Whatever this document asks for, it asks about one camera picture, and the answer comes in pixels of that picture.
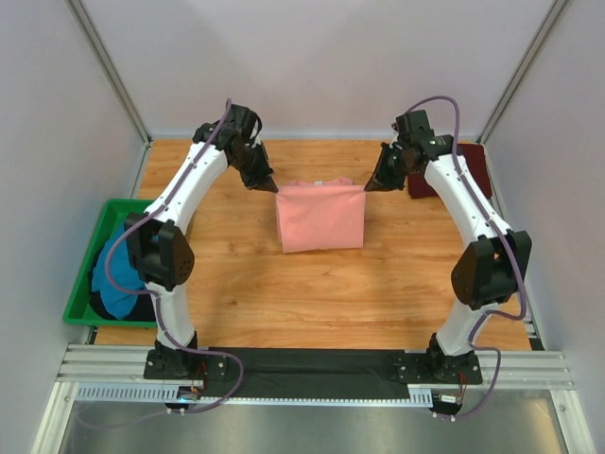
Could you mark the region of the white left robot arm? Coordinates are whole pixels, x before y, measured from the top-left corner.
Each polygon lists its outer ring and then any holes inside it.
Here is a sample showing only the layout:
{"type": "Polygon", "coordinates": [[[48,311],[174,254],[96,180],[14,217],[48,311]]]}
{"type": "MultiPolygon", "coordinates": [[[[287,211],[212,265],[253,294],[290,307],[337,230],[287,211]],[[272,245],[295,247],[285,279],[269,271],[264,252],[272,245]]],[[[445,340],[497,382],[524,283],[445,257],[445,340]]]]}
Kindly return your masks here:
{"type": "Polygon", "coordinates": [[[208,190],[230,167],[249,190],[277,192],[261,129],[256,112],[228,103],[216,122],[195,131],[181,167],[162,194],[144,213],[125,219],[123,241],[130,265],[145,284],[158,324],[154,347],[147,354],[147,379],[201,378],[205,356],[196,351],[197,333],[186,296],[186,282],[195,267],[186,230],[208,190]]]}

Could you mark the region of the pink t-shirt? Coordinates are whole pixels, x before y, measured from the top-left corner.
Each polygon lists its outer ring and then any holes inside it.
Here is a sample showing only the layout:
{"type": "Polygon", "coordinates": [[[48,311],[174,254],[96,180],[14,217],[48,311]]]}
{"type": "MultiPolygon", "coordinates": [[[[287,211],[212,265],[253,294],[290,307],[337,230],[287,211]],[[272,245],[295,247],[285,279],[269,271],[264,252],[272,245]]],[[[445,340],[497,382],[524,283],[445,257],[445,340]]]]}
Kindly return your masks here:
{"type": "Polygon", "coordinates": [[[344,177],[293,181],[275,197],[278,237],[284,253],[359,249],[364,245],[366,192],[344,177]]]}

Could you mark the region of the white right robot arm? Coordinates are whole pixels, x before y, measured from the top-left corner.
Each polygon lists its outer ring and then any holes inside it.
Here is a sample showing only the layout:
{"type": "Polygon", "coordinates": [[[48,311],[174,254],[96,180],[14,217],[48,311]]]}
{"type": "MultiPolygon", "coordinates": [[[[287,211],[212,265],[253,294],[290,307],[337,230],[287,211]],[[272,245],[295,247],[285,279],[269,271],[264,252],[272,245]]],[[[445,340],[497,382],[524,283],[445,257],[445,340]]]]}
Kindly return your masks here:
{"type": "Polygon", "coordinates": [[[437,135],[424,110],[399,115],[392,127],[395,136],[382,144],[365,191],[401,190],[409,176],[423,176],[455,222],[464,247],[451,271],[456,299],[448,318],[424,352],[398,356],[399,377],[405,383],[479,384],[475,338],[500,305],[520,293],[532,241],[494,211],[456,138],[437,135]]]}

